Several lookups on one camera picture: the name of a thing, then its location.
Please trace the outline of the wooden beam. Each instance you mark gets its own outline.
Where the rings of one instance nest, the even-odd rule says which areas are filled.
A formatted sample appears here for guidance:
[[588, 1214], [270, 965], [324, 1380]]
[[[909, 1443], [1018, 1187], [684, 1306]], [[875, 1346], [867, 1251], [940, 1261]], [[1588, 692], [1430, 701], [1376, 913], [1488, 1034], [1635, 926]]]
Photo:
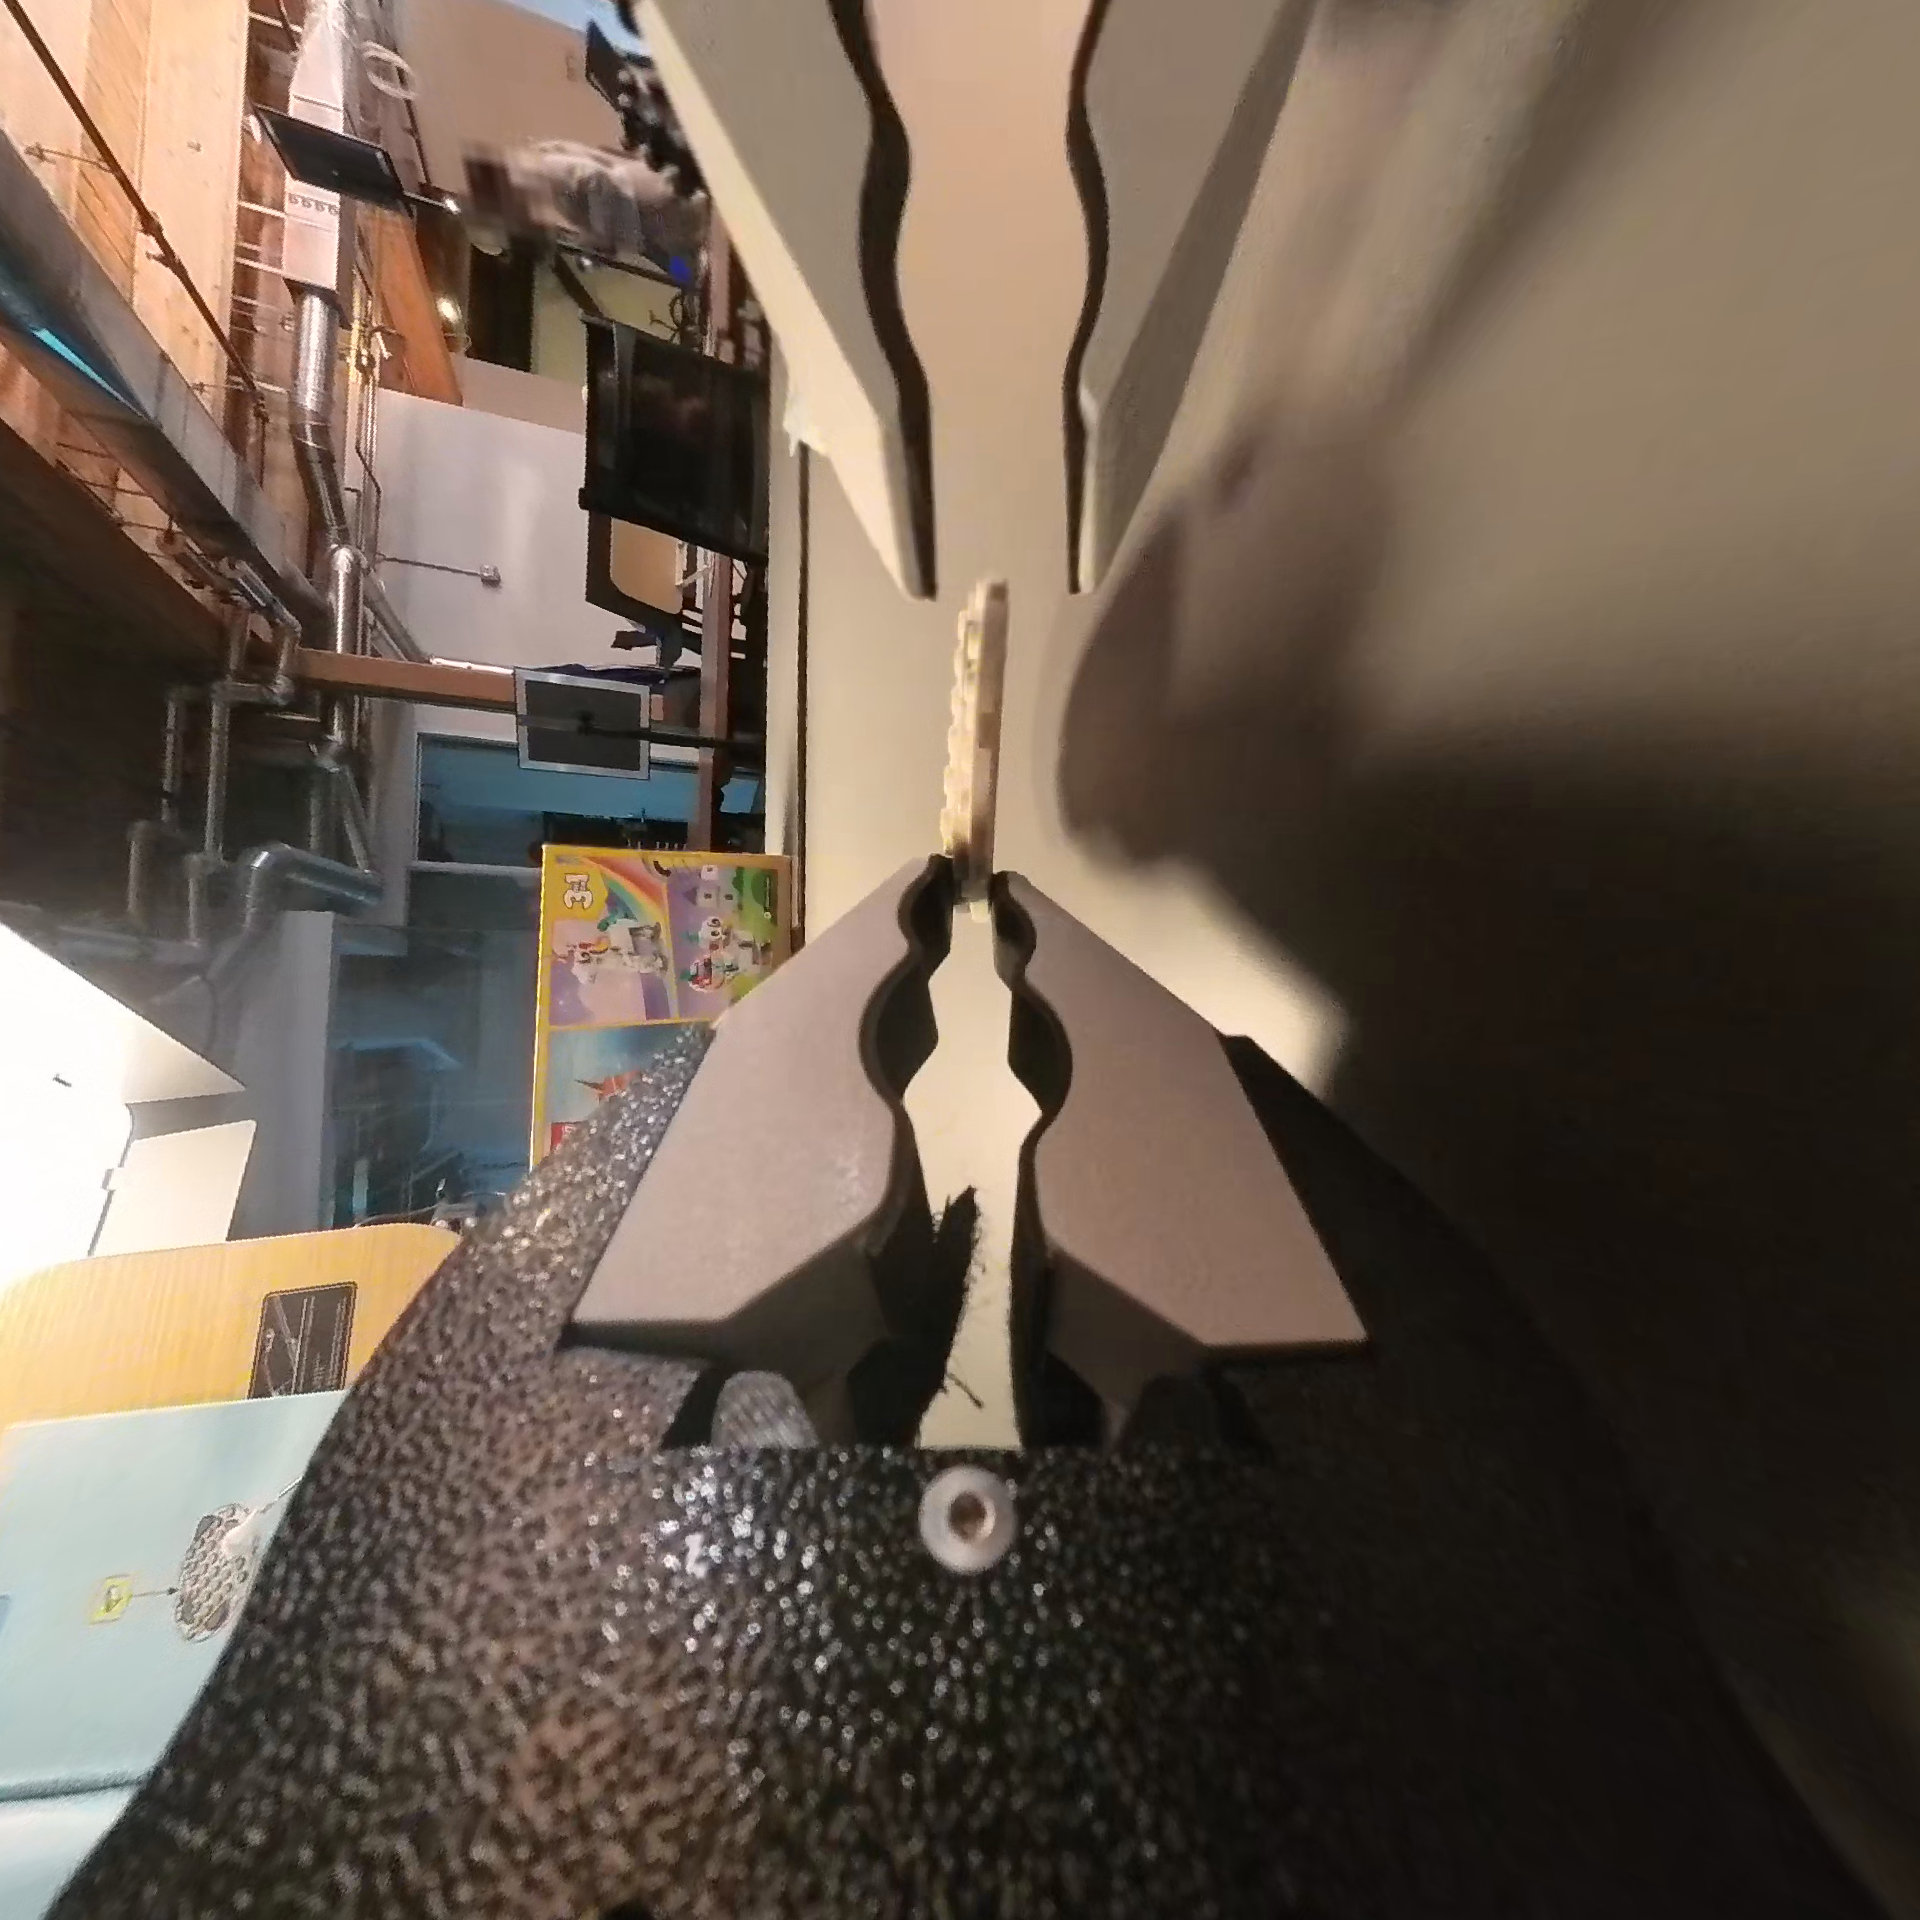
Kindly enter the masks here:
[[510, 667], [453, 661], [342, 657], [294, 650], [289, 677], [336, 698], [385, 700], [472, 714], [515, 714], [516, 678]]

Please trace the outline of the yellow cardboard sheet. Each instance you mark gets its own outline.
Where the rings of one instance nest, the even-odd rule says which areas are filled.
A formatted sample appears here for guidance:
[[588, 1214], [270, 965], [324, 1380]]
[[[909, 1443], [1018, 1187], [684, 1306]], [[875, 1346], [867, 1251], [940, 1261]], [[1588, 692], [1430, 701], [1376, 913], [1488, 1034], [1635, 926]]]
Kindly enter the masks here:
[[380, 1223], [44, 1268], [4, 1292], [3, 1427], [342, 1391], [458, 1242]]

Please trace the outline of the metal duct pipe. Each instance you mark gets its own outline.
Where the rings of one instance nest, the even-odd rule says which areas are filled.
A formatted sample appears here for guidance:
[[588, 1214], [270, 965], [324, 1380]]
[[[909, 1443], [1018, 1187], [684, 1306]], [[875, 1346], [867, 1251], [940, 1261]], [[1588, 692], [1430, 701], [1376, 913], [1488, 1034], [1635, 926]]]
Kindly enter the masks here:
[[[348, 5], [305, 5], [286, 109], [302, 135], [350, 133]], [[368, 650], [365, 557], [354, 539], [342, 468], [352, 219], [336, 185], [298, 178], [291, 159], [281, 162], [281, 215], [280, 269], [294, 301], [291, 434], [317, 545], [316, 583], [328, 595], [330, 650], [361, 657]]]

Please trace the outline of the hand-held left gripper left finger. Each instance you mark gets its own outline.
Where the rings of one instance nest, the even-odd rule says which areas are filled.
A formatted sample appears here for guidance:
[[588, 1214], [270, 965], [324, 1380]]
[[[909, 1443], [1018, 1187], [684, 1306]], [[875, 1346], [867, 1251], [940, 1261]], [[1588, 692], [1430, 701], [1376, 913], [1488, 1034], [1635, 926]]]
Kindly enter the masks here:
[[953, 863], [906, 863], [712, 1026], [574, 1330], [956, 1330], [906, 1092]]

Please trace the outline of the grey pipes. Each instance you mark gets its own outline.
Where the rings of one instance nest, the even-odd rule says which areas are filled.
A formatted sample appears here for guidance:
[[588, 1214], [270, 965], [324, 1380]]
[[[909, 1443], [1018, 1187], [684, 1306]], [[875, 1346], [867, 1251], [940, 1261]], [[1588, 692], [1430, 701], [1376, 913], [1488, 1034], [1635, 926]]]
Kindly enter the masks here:
[[316, 715], [291, 685], [257, 678], [164, 690], [155, 803], [128, 830], [123, 913], [137, 938], [210, 950], [286, 901], [385, 903], [348, 715], [340, 701]]

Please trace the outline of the black screen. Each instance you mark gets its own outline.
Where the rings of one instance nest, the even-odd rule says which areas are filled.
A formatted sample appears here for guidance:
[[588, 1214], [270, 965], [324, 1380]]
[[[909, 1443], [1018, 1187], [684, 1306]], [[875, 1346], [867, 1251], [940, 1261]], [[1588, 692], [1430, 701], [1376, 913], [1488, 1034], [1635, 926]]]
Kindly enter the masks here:
[[585, 319], [580, 507], [723, 557], [771, 557], [771, 377]]

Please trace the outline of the white lego plate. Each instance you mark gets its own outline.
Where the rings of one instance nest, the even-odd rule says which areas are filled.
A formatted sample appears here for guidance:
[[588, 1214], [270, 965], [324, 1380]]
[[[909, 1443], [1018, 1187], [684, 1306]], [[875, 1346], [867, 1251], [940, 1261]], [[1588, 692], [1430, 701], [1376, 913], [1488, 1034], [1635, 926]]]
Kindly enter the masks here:
[[1006, 580], [979, 583], [958, 619], [950, 661], [940, 837], [956, 898], [976, 922], [993, 913], [1009, 612]]

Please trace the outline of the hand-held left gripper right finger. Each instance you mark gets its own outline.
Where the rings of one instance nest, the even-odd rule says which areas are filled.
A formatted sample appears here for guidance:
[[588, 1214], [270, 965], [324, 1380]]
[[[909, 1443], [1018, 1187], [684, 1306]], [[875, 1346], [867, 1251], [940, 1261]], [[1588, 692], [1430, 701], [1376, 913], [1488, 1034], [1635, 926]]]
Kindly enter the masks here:
[[1042, 1346], [1360, 1346], [1365, 1329], [1213, 1026], [1018, 873], [994, 879]]

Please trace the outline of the lego instruction booklet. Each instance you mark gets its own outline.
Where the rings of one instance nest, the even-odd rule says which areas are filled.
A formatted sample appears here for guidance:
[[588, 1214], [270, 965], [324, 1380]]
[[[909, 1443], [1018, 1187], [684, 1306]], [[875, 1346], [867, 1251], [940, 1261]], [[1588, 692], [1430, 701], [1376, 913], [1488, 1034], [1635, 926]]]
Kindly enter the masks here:
[[136, 1786], [203, 1691], [345, 1391], [17, 1423], [3, 1795]]

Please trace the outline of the small grey monitor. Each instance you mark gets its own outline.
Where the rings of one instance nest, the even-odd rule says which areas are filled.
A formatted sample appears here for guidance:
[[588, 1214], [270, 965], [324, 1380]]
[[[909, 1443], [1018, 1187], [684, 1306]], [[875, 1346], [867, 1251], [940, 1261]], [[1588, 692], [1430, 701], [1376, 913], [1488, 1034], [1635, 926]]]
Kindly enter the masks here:
[[648, 780], [654, 770], [656, 690], [644, 678], [520, 667], [520, 765], [537, 775]]

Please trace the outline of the colourful lego box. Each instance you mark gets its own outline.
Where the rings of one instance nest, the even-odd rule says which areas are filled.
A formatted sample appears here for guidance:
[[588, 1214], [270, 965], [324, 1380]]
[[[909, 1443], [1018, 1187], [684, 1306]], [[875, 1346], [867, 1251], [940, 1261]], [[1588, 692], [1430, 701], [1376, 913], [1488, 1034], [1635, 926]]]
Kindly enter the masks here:
[[547, 846], [537, 879], [530, 1162], [793, 949], [788, 854]]

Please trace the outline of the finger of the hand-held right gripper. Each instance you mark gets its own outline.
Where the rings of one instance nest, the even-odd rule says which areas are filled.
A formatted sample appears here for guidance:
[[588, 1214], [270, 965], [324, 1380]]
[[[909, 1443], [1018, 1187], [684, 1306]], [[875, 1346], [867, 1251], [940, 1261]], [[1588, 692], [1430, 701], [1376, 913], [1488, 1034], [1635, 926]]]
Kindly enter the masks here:
[[906, 122], [861, 3], [650, 3], [641, 35], [824, 453], [902, 595], [937, 595], [931, 388], [906, 322]]
[[1179, 412], [1310, 3], [1096, 3], [1065, 153], [1089, 239], [1062, 363], [1069, 593], [1115, 562]]

